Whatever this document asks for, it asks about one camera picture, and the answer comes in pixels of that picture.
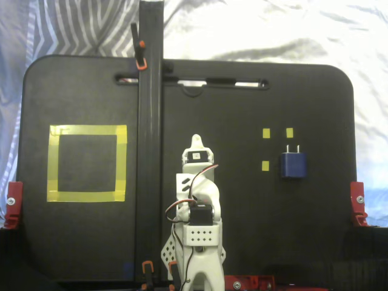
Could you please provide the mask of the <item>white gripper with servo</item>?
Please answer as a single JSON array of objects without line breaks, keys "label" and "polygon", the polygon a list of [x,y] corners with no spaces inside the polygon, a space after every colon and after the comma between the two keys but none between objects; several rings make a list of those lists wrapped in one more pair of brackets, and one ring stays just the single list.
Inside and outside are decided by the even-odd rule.
[{"label": "white gripper with servo", "polygon": [[212,150],[204,147],[200,135],[194,134],[191,148],[185,149],[182,154],[182,172],[197,174],[204,168],[213,165],[214,160]]}]

